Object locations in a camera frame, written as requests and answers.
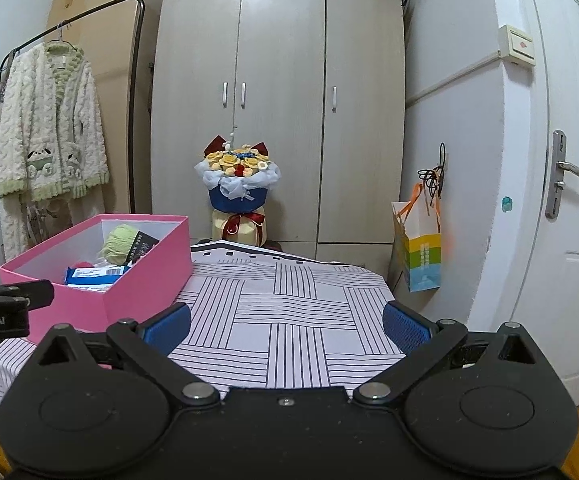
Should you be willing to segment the blue wet wipes packet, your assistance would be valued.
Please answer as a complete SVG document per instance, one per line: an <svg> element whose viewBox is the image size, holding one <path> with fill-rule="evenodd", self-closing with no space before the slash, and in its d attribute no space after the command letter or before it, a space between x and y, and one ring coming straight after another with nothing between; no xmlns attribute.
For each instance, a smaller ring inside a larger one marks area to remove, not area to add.
<svg viewBox="0 0 579 480"><path fill-rule="evenodd" d="M64 284L71 288L105 292L120 280L129 266L89 266L88 268L68 268Z"/></svg>

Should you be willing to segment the green yarn ball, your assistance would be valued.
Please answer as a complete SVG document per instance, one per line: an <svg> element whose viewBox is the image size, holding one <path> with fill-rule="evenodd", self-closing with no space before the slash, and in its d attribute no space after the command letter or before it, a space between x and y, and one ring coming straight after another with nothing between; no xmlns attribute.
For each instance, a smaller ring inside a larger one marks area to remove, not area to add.
<svg viewBox="0 0 579 480"><path fill-rule="evenodd" d="M105 238L100 255L110 264L123 266L138 234L138 229L129 224L120 224Z"/></svg>

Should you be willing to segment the pink cardboard box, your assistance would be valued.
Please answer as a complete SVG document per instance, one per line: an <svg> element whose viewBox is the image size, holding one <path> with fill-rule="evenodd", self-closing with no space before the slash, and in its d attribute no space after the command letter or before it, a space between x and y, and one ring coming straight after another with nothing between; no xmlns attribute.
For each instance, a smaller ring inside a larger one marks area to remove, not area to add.
<svg viewBox="0 0 579 480"><path fill-rule="evenodd" d="M65 285L67 270L76 263L93 263L107 235L125 224L158 243L105 292ZM58 323L103 332L120 318L143 322L169 308L192 273L188 219L170 214L98 214L0 266L4 284L49 280L54 285L52 304L29 313L27 340L34 344Z"/></svg>

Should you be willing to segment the red plush cloth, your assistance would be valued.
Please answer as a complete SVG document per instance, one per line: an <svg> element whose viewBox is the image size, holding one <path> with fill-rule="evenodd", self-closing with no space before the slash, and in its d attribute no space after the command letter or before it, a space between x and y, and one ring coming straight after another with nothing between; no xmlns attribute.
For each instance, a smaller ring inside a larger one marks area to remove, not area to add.
<svg viewBox="0 0 579 480"><path fill-rule="evenodd" d="M88 268L94 268L94 264L90 263L88 261L79 261L76 263L73 263L73 269L88 269Z"/></svg>

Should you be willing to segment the colourful paper gift bag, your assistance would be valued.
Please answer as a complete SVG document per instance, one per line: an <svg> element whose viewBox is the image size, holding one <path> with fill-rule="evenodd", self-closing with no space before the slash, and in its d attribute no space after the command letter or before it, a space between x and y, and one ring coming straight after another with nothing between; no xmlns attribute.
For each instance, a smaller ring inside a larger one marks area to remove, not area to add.
<svg viewBox="0 0 579 480"><path fill-rule="evenodd" d="M441 218L439 200L422 183L406 202L392 203L396 255L409 292L441 285Z"/></svg>

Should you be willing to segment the striped tablecloth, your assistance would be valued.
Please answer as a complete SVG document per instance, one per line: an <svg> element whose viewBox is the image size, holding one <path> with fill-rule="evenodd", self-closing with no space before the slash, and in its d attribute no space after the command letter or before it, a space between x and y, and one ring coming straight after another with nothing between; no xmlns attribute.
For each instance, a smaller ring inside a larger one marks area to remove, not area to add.
<svg viewBox="0 0 579 480"><path fill-rule="evenodd" d="M393 295L378 274L236 244L190 255L192 276L174 300L190 308L190 333L169 358L220 392L353 390L404 356L383 329ZM34 346L0 344L0 403Z"/></svg>

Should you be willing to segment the cream green knitted cardigan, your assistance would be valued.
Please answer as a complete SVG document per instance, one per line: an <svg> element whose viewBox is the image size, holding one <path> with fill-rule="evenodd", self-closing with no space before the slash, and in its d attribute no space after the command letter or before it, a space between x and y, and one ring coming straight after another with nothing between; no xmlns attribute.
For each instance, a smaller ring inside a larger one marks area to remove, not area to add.
<svg viewBox="0 0 579 480"><path fill-rule="evenodd" d="M109 183L102 115L83 50L37 44L12 60L0 109L4 259L39 243L34 218L103 214Z"/></svg>

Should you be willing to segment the white door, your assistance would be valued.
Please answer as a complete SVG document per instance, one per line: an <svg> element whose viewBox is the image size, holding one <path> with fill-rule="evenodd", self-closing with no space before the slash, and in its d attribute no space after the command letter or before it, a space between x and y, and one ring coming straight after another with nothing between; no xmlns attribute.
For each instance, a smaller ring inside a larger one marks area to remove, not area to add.
<svg viewBox="0 0 579 480"><path fill-rule="evenodd" d="M503 62L497 210L467 323L524 325L579 403L579 0L495 4L535 62Z"/></svg>

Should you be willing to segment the flower bouquet blue wrap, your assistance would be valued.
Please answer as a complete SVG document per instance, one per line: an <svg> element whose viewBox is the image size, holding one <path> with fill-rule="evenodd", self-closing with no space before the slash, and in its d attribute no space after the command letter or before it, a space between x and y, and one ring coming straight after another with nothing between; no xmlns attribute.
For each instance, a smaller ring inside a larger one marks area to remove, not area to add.
<svg viewBox="0 0 579 480"><path fill-rule="evenodd" d="M280 182L280 168L263 142L234 148L216 136L195 171L208 191L212 240L254 247L268 243L264 205L268 192Z"/></svg>

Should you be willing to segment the black clothes rack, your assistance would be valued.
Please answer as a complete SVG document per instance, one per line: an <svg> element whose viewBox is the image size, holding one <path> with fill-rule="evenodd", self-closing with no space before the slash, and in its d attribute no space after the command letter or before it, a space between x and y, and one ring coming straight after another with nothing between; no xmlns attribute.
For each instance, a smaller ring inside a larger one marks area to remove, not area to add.
<svg viewBox="0 0 579 480"><path fill-rule="evenodd" d="M26 47L31 46L37 41L44 39L46 36L50 35L52 32L56 32L57 37L49 42L48 44L58 44L59 47L68 46L73 51L81 51L80 46L72 44L70 41L65 40L62 34L65 29L67 29L73 23L84 20L90 15L103 12L107 9L113 8L114 6L119 6L119 4L134 1L136 5L134 29L133 29L133 41L131 44L130 52L130 67L129 67L129 88L128 88L128 105L126 106L126 178L128 179L128 195L129 200L129 211L134 214L136 211L136 192L135 192L135 168L134 168L134 133L135 133L135 96L136 96L136 82L137 82L137 66L138 60L140 59L140 37L142 37L142 29L144 25L144 18L146 12L146 2L145 0L109 0L99 6L94 6L94 8L88 9L80 14L76 14L68 20L61 21L57 25L45 29L44 32L40 32L36 36L28 39L23 44L14 47L10 50L2 59L0 65L0 104L4 101L5 96L5 84L7 82L7 77L5 76L6 65L11 63L16 55L22 52Z"/></svg>

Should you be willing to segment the tall light wood cabinet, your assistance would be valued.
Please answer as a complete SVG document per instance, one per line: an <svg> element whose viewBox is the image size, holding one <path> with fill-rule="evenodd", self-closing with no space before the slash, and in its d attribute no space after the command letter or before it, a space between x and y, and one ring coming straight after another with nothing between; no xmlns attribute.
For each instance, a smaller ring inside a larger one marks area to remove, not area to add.
<svg viewBox="0 0 579 480"><path fill-rule="evenodd" d="M54 0L54 26L112 0ZM83 49L92 65L105 134L109 212L152 211L150 108L152 71L162 0L108 6L68 25L64 38Z"/></svg>

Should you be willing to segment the beige three-door wardrobe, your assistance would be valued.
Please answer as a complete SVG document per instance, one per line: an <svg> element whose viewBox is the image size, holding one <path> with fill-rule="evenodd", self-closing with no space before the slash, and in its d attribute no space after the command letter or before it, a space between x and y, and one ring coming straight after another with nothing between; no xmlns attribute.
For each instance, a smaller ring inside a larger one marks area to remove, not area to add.
<svg viewBox="0 0 579 480"><path fill-rule="evenodd" d="M211 234L196 174L217 136L263 143L264 209L285 252L388 270L404 128L402 0L162 0L152 209Z"/></svg>

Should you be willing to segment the white wall switch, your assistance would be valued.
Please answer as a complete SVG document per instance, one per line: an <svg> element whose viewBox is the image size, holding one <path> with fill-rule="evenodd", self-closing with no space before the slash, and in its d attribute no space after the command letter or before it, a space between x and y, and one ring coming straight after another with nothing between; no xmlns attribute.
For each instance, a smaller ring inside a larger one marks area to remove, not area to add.
<svg viewBox="0 0 579 480"><path fill-rule="evenodd" d="M535 45L532 38L511 25L499 28L499 52L503 61L532 68L536 65Z"/></svg>

